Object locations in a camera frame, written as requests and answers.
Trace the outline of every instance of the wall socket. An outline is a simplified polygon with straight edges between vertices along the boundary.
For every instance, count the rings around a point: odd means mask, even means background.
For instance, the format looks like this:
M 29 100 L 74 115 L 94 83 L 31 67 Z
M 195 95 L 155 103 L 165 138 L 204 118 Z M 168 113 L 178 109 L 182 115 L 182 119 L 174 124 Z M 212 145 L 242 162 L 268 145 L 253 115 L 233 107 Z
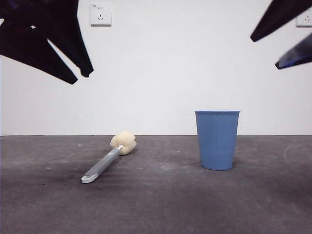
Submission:
M 309 8 L 296 18 L 297 27 L 312 27 L 312 8 Z
M 112 5 L 107 3 L 92 4 L 90 22 L 91 26 L 112 25 Z

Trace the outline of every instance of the gray plastic handle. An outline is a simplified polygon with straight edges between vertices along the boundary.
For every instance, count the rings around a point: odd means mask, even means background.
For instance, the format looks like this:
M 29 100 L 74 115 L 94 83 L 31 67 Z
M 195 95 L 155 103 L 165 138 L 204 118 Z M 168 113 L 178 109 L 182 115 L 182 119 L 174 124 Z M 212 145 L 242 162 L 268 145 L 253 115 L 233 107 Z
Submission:
M 95 174 L 100 175 L 104 170 L 118 157 L 119 149 L 113 149 L 107 155 L 105 155 L 96 165 L 94 165 L 85 176 L 93 176 Z

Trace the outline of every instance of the gray concrete floor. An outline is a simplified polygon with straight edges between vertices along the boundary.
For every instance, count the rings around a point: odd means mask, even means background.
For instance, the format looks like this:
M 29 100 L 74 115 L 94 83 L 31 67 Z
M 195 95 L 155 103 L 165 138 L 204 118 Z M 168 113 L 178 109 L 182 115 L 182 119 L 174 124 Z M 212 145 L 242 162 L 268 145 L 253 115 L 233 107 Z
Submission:
M 81 184 L 110 139 L 1 137 L 1 233 L 312 233 L 312 136 L 239 136 L 219 172 L 200 166 L 195 136 L 138 136 Z

